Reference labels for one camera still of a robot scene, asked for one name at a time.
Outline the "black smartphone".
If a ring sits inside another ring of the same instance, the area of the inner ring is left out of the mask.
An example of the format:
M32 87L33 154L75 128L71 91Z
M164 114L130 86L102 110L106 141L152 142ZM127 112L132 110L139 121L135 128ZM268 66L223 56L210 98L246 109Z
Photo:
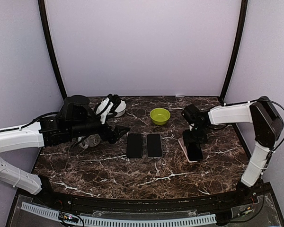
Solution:
M129 133L127 137L126 156L128 158L142 158L142 135Z

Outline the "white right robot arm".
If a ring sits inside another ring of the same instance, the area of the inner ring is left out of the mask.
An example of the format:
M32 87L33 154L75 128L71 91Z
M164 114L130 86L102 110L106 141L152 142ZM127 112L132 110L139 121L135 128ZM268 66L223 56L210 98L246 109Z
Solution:
M251 123L255 132L255 148L240 183L251 188L267 169L269 160L277 148L277 142L284 129L284 122L275 105L267 96L234 104L223 104L207 111L191 104L181 115L189 128L178 140L186 159L193 163L203 159L201 144L208 140L205 129L222 124Z

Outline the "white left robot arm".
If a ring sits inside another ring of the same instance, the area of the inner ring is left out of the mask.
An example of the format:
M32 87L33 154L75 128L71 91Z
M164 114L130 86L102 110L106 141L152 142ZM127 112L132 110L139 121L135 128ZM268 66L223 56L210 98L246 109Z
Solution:
M71 142L78 138L77 145L91 135L98 135L103 142L115 144L129 132L129 127L112 128L107 120L122 116L127 104L118 95L107 95L94 109L89 98L73 95L65 98L58 112L43 114L30 123L0 129L0 154L23 148L43 148ZM11 165L0 157L0 181L20 188L39 199L47 206L57 203L47 177L30 174Z

